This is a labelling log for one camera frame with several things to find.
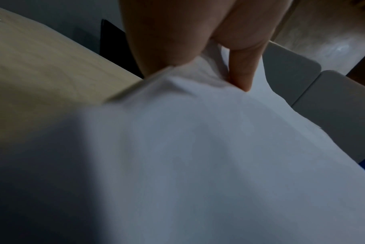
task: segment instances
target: light wood tabletop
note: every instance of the light wood tabletop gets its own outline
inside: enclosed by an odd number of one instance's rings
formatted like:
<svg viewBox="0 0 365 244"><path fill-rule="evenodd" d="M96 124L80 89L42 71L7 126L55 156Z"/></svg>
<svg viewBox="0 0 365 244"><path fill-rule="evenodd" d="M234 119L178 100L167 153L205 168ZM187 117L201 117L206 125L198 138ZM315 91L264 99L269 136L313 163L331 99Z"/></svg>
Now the light wood tabletop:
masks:
<svg viewBox="0 0 365 244"><path fill-rule="evenodd" d="M47 26L0 8L0 146L139 80Z"/></svg>

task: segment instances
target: white fabric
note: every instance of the white fabric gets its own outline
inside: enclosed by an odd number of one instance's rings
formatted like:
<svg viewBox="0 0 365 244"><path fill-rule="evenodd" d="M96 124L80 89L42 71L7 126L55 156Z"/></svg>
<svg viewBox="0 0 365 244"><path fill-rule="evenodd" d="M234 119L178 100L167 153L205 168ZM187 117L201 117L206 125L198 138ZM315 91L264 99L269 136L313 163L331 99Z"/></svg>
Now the white fabric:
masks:
<svg viewBox="0 0 365 244"><path fill-rule="evenodd" d="M365 243L365 171L211 44L82 113L110 243Z"/></svg>

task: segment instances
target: skin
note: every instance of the skin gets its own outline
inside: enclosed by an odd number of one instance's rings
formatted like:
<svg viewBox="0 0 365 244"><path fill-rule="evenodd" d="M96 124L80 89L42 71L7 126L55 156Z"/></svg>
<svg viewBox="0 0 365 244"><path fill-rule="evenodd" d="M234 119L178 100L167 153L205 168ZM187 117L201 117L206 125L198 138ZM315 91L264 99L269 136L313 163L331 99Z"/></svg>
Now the skin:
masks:
<svg viewBox="0 0 365 244"><path fill-rule="evenodd" d="M250 90L259 59L292 0L120 0L142 73L192 61L209 39L230 49L229 82Z"/></svg>

